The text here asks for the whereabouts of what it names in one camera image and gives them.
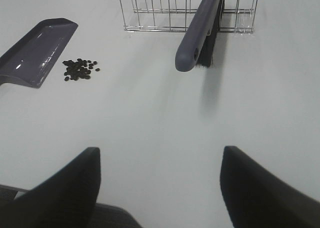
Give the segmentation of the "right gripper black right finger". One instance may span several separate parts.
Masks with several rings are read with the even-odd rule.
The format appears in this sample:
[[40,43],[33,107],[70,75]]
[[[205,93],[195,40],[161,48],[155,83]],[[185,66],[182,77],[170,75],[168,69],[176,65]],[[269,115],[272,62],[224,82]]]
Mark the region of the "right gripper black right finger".
[[288,185],[236,146],[225,146],[220,190],[235,228],[318,228],[320,203]]

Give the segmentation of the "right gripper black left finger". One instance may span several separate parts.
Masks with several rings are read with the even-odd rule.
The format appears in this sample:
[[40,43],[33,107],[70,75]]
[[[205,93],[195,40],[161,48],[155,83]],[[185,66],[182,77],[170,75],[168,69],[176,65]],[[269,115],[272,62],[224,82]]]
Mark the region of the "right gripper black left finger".
[[2,228],[86,228],[101,185],[98,147],[88,147],[49,179],[0,208]]

